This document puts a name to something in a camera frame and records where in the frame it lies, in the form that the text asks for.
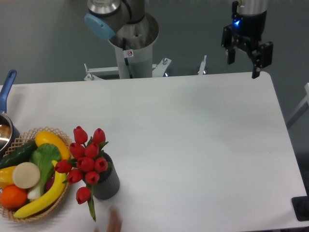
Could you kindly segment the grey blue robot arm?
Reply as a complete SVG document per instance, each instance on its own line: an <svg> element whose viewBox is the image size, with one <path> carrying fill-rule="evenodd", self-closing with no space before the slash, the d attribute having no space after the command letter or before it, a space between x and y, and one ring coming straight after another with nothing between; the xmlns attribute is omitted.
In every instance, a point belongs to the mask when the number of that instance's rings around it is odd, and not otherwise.
<svg viewBox="0 0 309 232"><path fill-rule="evenodd" d="M163 77L171 63L168 58L153 64L153 44L159 26L145 12L143 0L89 0L84 21L97 37L107 40L115 49L119 77L133 79ZM272 63L273 43L262 42L267 1L234 0L231 3L232 23L223 28L221 46L227 63L235 61L237 50L245 52L253 63L252 78Z"/></svg>

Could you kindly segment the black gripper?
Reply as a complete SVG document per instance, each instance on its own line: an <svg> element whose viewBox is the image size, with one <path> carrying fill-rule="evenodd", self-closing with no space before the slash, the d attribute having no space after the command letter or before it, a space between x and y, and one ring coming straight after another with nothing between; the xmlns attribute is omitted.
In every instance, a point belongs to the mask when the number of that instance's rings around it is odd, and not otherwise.
<svg viewBox="0 0 309 232"><path fill-rule="evenodd" d="M259 45L262 41L262 33L265 28L267 11L259 14L232 14L232 25L223 28L221 46L227 52L227 63L235 62L236 45L246 44L253 54L252 79L260 76L260 71L272 64L273 42L267 42Z"/></svg>

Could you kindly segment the blurred human hand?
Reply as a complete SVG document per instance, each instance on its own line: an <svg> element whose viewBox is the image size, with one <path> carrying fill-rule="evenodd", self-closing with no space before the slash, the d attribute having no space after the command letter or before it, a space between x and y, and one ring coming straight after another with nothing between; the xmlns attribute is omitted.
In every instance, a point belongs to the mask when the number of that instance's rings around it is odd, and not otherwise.
<svg viewBox="0 0 309 232"><path fill-rule="evenodd" d="M106 232L120 232L122 229L122 218L119 210L116 207L111 207L109 209L110 217L108 221L108 226Z"/></svg>

